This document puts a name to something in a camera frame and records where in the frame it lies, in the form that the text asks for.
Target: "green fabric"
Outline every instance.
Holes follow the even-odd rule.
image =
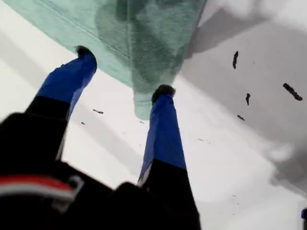
[[[93,51],[98,67],[133,88],[148,119],[151,96],[180,69],[205,0],[4,0],[50,38]]]

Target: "blue object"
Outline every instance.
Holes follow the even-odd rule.
[[[174,101],[161,95],[153,104],[140,178],[154,159],[186,169]]]
[[[77,59],[51,72],[37,92],[37,96],[70,103],[70,117],[96,69],[97,63],[93,54],[80,54]]]
[[[307,214],[307,209],[305,208],[305,209],[302,210],[301,218],[306,219],[306,214]]]

